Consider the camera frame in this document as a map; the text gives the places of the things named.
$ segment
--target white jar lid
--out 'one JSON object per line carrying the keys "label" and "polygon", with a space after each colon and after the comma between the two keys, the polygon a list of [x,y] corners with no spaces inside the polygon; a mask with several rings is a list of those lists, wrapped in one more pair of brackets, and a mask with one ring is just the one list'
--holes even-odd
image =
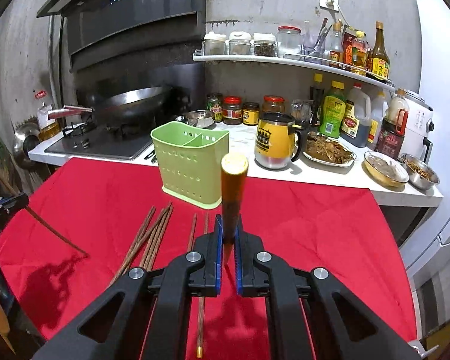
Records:
{"label": "white jar lid", "polygon": [[240,39],[242,41],[250,41],[252,40],[252,36],[245,31],[233,31],[232,33],[230,33],[230,36],[228,37],[228,39],[233,40],[233,39]]}
{"label": "white jar lid", "polygon": [[257,41],[275,42],[276,41],[275,35],[273,35],[273,34],[262,34],[262,33],[258,33],[258,32],[255,32],[253,34],[253,40],[255,42],[257,42]]}
{"label": "white jar lid", "polygon": [[214,41],[225,42],[226,38],[227,38],[226,35],[216,34],[213,31],[210,31],[209,33],[205,34],[205,36],[203,37],[203,40],[214,40]]}

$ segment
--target white wall shelf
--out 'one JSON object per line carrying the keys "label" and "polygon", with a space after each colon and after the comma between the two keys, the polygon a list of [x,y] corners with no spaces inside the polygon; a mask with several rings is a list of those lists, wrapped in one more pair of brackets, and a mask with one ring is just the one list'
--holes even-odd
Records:
{"label": "white wall shelf", "polygon": [[259,63],[267,63],[267,64],[299,66],[302,68],[313,69],[315,71],[325,71],[325,72],[336,74],[339,76],[349,77],[354,80],[362,81],[363,83],[367,83],[367,84],[382,88],[386,91],[395,92],[394,86],[385,84],[384,82],[380,82],[375,79],[368,78],[366,76],[360,76],[360,74],[355,74],[355,73],[352,73],[352,72],[349,72],[349,71],[346,71],[343,69],[339,69],[336,67],[330,67],[330,66],[326,66],[324,64],[316,64],[316,63],[312,63],[312,62],[295,61],[293,59],[268,57],[268,56],[256,56],[256,55],[199,55],[199,53],[197,53],[197,52],[193,55],[193,60],[195,62],[221,62],[221,61],[259,62]]}

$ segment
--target table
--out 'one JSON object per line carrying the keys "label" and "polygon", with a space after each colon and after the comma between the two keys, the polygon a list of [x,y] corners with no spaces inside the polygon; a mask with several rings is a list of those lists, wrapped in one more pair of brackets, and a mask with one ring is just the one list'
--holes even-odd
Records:
{"label": "table", "polygon": [[[261,179],[275,179],[295,181],[301,183],[313,183],[321,185],[335,185],[341,187],[353,188],[368,188],[377,203],[380,206],[395,206],[395,207],[438,207],[443,196],[437,187],[431,188],[427,192],[416,190],[410,184],[406,184],[402,190],[395,190],[386,188],[377,184],[371,179],[362,167],[364,160],[363,154],[368,151],[368,148],[353,147],[353,151],[357,155],[357,159],[353,166],[349,168],[339,168],[333,166],[326,166],[320,163],[313,162],[301,155],[298,161],[292,163],[289,167],[281,170],[270,171],[260,167],[254,161],[254,146],[256,126],[228,126],[224,123],[214,125],[214,128],[219,130],[230,131],[230,151],[241,152],[248,157],[250,169],[248,176]],[[54,142],[62,137],[61,134],[42,142],[37,147],[29,152],[30,159],[38,162],[44,162],[56,166],[62,166],[70,158],[75,156],[67,154],[53,154],[45,152],[45,149],[51,146]],[[348,142],[340,139],[348,147],[352,147]],[[97,158],[103,161],[126,162],[132,164],[157,166],[152,164],[151,160],[145,160],[146,154],[151,152],[153,147],[149,147],[141,153],[133,161],[110,160],[105,158]]]}
{"label": "table", "polygon": [[[0,237],[0,266],[46,339],[107,287],[152,204],[158,211],[170,200],[174,205],[155,269],[186,252],[194,213],[197,235],[202,233],[204,210],[172,198],[161,186],[156,167],[75,158],[32,195],[30,206],[90,258],[24,210],[14,216]],[[416,338],[408,278],[368,189],[248,178],[241,212],[245,230],[260,235],[267,250],[299,269],[327,267],[403,339]],[[264,301],[238,297],[233,274],[233,268],[224,270],[221,295],[206,300],[205,356],[263,360]],[[197,304],[194,299],[188,359],[195,358]]]}

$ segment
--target green plastic basket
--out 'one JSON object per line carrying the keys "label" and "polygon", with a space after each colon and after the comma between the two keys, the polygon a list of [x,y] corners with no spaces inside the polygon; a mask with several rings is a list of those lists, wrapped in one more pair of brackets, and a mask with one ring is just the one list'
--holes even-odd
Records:
{"label": "green plastic basket", "polygon": [[211,210],[222,202],[220,163],[228,153],[228,131],[169,122],[151,132],[162,189]]}

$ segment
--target yellow mug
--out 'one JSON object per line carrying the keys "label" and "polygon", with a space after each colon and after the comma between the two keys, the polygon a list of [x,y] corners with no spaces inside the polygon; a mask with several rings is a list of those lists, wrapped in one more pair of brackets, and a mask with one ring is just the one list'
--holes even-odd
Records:
{"label": "yellow mug", "polygon": [[[298,149],[293,155],[295,135]],[[255,159],[267,169],[282,169],[296,161],[306,141],[305,128],[295,124],[294,117],[280,112],[264,112],[255,138]]]}

